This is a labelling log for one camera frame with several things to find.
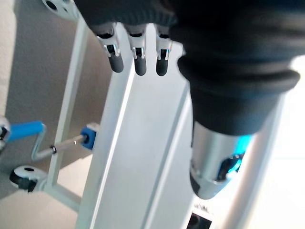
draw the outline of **gray floor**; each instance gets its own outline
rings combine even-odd
[[[41,0],[17,0],[15,13],[17,34],[5,116],[11,123],[43,121],[48,128],[45,148],[55,138],[76,24],[52,14]],[[86,123],[100,121],[111,73],[107,57],[91,34],[70,136],[78,135]],[[33,142],[34,138],[16,141],[0,156],[0,198],[16,191],[8,176],[15,167],[31,163]],[[63,166],[87,155],[74,148],[65,154]],[[35,166],[47,171],[49,160]]]

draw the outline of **robotic hand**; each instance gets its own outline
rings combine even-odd
[[[304,1],[74,1],[116,72],[123,63],[114,22],[125,25],[139,75],[146,72],[145,24],[157,27],[159,75],[167,71],[169,39],[183,44],[178,66],[193,103],[191,184],[212,198],[238,171],[280,94],[299,80],[289,63],[305,53]]]

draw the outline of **white bracket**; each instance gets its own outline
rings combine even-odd
[[[43,4],[56,15],[77,21],[80,13],[73,0],[42,0]]]

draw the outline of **blue plastic part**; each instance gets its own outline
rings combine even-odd
[[[241,136],[237,142],[237,146],[233,155],[244,154],[251,142],[251,139],[252,139],[252,135]],[[228,171],[228,173],[236,172],[241,164],[242,164],[242,159],[238,160],[236,164]]]
[[[81,135],[84,135],[87,137],[87,139],[81,145],[89,150],[92,150],[93,146],[94,146],[95,137],[96,137],[96,131],[94,131],[88,127],[84,127],[81,130]]]
[[[40,134],[44,131],[44,124],[41,121],[13,124],[10,126],[10,130],[11,134],[8,142]]]
[[[251,138],[252,138],[252,135],[241,136],[237,142],[237,146],[236,146],[236,149],[235,149],[233,155],[243,154],[247,150],[247,148],[250,144]]]

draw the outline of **blue light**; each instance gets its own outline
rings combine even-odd
[[[247,150],[251,138],[252,138],[251,135],[241,136],[237,142],[237,146],[235,148],[233,155],[243,154]]]
[[[245,153],[250,144],[251,138],[252,138],[251,135],[241,136],[237,142],[237,146],[234,150],[233,155],[239,155]],[[241,164],[242,164],[242,160],[239,159],[236,162],[236,164],[231,169],[229,169],[228,173],[236,172]]]
[[[239,167],[240,167],[241,164],[242,164],[242,160],[239,159],[239,160],[237,161],[237,163],[233,166],[233,168],[229,169],[228,173],[236,172],[236,171],[239,169]]]

